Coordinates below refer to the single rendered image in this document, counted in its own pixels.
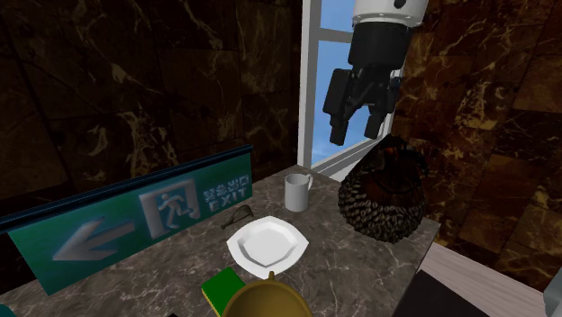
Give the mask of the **green exit sign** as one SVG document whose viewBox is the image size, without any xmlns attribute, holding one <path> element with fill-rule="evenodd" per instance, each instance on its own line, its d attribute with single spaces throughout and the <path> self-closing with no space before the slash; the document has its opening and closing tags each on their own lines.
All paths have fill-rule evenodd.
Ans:
<svg viewBox="0 0 562 317">
<path fill-rule="evenodd" d="M 252 147 L 0 217 L 46 294 L 76 283 L 252 195 Z"/>
</svg>

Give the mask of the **white mug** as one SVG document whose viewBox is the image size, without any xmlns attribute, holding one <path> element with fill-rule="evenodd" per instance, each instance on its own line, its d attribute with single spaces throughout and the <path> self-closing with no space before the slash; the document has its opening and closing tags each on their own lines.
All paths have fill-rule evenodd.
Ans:
<svg viewBox="0 0 562 317">
<path fill-rule="evenodd" d="M 285 207 L 295 213 L 304 211 L 313 184 L 311 174 L 289 174 L 285 177 Z"/>
</svg>

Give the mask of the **green sponge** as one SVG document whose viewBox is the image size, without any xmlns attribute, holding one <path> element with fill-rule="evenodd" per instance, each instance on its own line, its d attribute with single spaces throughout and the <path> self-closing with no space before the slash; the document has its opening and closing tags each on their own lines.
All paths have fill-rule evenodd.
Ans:
<svg viewBox="0 0 562 317">
<path fill-rule="evenodd" d="M 245 286 L 236 272 L 227 267 L 201 286 L 206 301 L 211 305 L 217 317 L 221 317 L 231 298 Z"/>
</svg>

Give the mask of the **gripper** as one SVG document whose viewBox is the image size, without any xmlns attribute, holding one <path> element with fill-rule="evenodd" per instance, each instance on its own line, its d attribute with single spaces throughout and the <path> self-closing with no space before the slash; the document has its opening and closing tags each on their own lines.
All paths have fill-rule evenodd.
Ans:
<svg viewBox="0 0 562 317">
<path fill-rule="evenodd" d="M 369 116 L 364 135 L 376 139 L 386 116 L 395 110 L 401 78 L 374 82 L 401 68 L 412 39 L 412 29 L 400 23 L 365 22 L 355 25 L 349 64 L 336 68 L 322 110 L 330 116 L 330 142 L 344 144 L 349 120 L 362 106 Z"/>
</svg>

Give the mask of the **white framed window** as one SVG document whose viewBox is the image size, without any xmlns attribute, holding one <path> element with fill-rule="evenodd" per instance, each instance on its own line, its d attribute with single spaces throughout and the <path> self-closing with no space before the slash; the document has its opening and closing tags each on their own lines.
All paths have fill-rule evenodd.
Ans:
<svg viewBox="0 0 562 317">
<path fill-rule="evenodd" d="M 303 0 L 297 164 L 341 181 L 376 145 L 364 136 L 368 109 L 349 121 L 342 146 L 330 143 L 330 116 L 322 111 L 336 68 L 350 69 L 354 0 Z"/>
</svg>

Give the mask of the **white plate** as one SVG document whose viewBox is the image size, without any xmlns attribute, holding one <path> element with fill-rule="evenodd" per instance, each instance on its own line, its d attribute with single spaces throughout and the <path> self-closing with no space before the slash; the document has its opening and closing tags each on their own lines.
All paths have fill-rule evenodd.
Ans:
<svg viewBox="0 0 562 317">
<path fill-rule="evenodd" d="M 292 267 L 309 241 L 291 223 L 267 216 L 241 227 L 226 241 L 235 262 L 248 273 L 267 279 Z"/>
</svg>

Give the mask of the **dark woven basket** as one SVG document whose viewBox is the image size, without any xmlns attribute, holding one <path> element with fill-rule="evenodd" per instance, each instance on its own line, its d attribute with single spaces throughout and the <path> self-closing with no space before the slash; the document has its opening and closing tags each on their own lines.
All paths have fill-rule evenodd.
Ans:
<svg viewBox="0 0 562 317">
<path fill-rule="evenodd" d="M 340 214 L 363 235 L 395 244 L 417 230 L 425 215 L 425 156 L 407 141 L 386 135 L 344 177 Z"/>
</svg>

